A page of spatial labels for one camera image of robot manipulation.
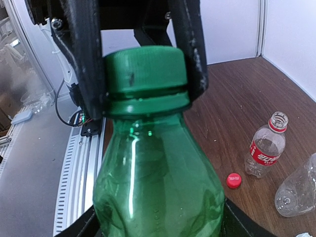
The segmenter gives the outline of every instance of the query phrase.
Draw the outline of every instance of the green bottle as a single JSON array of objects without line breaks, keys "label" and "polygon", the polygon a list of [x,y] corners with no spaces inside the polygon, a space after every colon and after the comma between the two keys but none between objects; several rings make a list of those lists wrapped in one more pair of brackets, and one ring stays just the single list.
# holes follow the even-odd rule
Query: green bottle
[{"label": "green bottle", "polygon": [[114,134],[93,194],[103,235],[218,237],[224,192],[184,122],[182,51],[128,49],[105,64]]}]

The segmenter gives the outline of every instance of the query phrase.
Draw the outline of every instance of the screw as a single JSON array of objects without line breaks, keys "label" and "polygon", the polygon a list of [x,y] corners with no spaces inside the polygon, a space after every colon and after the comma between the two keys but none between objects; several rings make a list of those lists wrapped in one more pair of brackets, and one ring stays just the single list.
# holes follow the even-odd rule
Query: screw
[{"label": "screw", "polygon": [[63,20],[57,19],[57,18],[53,18],[50,23],[51,23],[51,27],[57,31],[60,30],[64,25]]},{"label": "screw", "polygon": [[166,20],[170,20],[171,19],[171,11],[167,12],[166,15],[164,16],[164,18]]}]

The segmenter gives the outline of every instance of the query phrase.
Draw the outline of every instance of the gray surface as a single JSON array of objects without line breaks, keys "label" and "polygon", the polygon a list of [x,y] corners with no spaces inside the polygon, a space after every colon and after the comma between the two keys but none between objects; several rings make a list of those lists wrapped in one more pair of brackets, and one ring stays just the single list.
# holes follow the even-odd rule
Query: gray surface
[{"label": "gray surface", "polygon": [[[60,102],[63,118],[75,111]],[[0,237],[51,237],[63,158],[70,127],[53,107],[26,122],[0,179]]]}]

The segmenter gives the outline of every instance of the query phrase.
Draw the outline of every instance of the bottle neck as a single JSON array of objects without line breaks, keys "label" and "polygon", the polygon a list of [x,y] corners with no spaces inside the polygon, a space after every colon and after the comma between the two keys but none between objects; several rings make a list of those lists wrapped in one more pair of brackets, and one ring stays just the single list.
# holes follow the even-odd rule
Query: bottle neck
[{"label": "bottle neck", "polygon": [[282,112],[275,112],[269,120],[269,127],[272,131],[283,133],[287,129],[288,118]]},{"label": "bottle neck", "polygon": [[170,126],[183,126],[184,118],[182,113],[176,113],[161,117],[148,117],[142,119],[115,119],[114,132],[130,133],[139,135],[146,132],[151,136],[154,131],[162,131]]}]

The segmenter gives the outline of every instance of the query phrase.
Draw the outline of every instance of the bottle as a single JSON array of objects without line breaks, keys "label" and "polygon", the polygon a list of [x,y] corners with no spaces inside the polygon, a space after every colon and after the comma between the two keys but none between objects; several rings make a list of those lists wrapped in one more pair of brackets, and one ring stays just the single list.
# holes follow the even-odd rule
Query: bottle
[{"label": "bottle", "polygon": [[270,171],[284,151],[287,124],[287,116],[282,112],[275,112],[269,123],[256,131],[250,144],[250,153],[245,157],[247,174],[260,179]]},{"label": "bottle", "polygon": [[94,187],[105,237],[218,237],[224,192],[182,112],[190,106],[181,50],[105,58],[114,134]]},{"label": "bottle", "polygon": [[316,207],[316,153],[281,184],[276,192],[277,211],[285,217],[302,215]]}]

